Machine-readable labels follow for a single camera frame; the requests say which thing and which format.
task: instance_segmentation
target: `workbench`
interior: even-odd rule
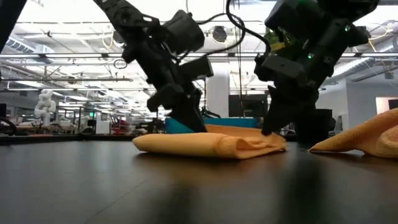
[[[289,151],[246,161],[131,142],[0,146],[0,223],[397,223],[398,162]]]

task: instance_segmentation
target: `column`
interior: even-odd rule
[[[207,108],[222,118],[228,117],[229,64],[212,63],[214,76],[207,79]]]

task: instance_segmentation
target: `white humanoid robot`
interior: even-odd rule
[[[52,90],[42,90],[42,93],[39,94],[39,102],[34,111],[33,125],[40,125],[41,123],[43,126],[50,125],[50,113],[54,113],[57,109],[55,101],[51,100],[52,94]]]

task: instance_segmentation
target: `ceiling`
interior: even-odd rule
[[[141,12],[157,17],[161,21],[169,20],[177,10],[186,10],[185,0],[128,0],[136,6]],[[188,0],[188,9],[197,21],[206,20],[214,14],[224,11],[225,0]],[[231,12],[245,21],[246,27],[263,34],[265,32],[264,19],[268,16],[274,1],[241,1]],[[372,34],[373,44],[384,42],[398,32],[398,6],[379,6],[374,12],[355,22],[358,26],[366,26]],[[214,49],[222,49],[226,45],[233,44],[237,37],[234,26],[228,22],[228,18],[221,17],[216,22],[211,22],[201,26],[206,34],[211,32],[214,26],[225,26],[229,34],[226,44],[220,44],[213,40],[211,35],[206,38],[205,45],[198,52],[209,52]],[[13,31],[14,37],[20,41],[34,47],[45,46],[46,53],[120,53],[122,49],[112,41],[113,28],[105,14],[92,0],[28,0],[19,20]],[[246,36],[241,45],[242,52],[263,52],[265,45],[249,35]],[[355,49],[348,49],[348,52],[364,52],[370,49],[370,45],[362,45]],[[10,47],[3,51],[6,54],[20,53]],[[149,86],[145,80],[146,75],[136,63],[130,64],[123,70],[118,70],[113,66],[114,60],[105,60],[103,58],[81,58],[77,60],[54,60],[54,65],[37,66],[33,60],[8,60],[22,66],[33,73],[51,74],[51,78],[128,78],[128,82],[77,82],[71,85],[67,82],[51,82],[51,85],[57,85],[59,88],[147,88],[148,91],[106,91],[110,95],[123,97],[127,102],[135,107],[145,109],[146,100],[150,94],[153,94],[153,87]],[[79,63],[90,65],[75,66]],[[231,89],[239,88],[239,67],[236,58],[218,58],[212,63],[227,64],[231,72]],[[250,88],[258,88],[261,91],[267,88],[270,83],[260,82],[253,74],[254,62],[252,58],[242,62],[241,65],[242,84]],[[372,68],[379,71],[383,67],[376,66]],[[353,75],[348,80],[367,75],[373,72],[371,69],[364,70],[357,75]],[[384,75],[376,75],[367,78],[362,82],[389,82]],[[199,89],[203,89],[204,82],[195,82]],[[257,91],[248,91],[248,93],[257,93]],[[62,92],[63,95],[72,94],[72,92]],[[87,98],[98,96],[98,93],[78,92],[76,95],[85,95]]]

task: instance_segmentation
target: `orange towel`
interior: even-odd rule
[[[217,125],[206,125],[206,129],[208,133],[148,134],[132,142],[146,152],[228,159],[248,159],[286,148],[283,137],[263,136],[260,129]]]
[[[346,152],[398,158],[398,109],[379,114],[357,127],[314,145],[310,152]]]

